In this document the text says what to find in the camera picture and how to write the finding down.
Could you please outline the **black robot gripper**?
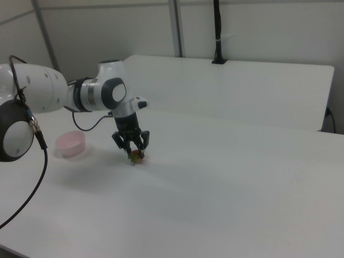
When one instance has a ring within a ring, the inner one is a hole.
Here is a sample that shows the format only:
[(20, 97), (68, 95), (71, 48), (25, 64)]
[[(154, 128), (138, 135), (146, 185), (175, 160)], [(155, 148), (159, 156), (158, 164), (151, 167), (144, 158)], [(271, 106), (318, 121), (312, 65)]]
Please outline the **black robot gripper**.
[(128, 158), (130, 159), (132, 153), (130, 141), (124, 134), (127, 132), (139, 132), (134, 137), (134, 143), (137, 147), (139, 158), (143, 159), (145, 157), (145, 150), (149, 144), (150, 132), (141, 131), (141, 128), (139, 127), (137, 114), (134, 112), (129, 116), (115, 118), (114, 120), (118, 131), (114, 132), (112, 138), (117, 144), (118, 148), (123, 149), (126, 152)]

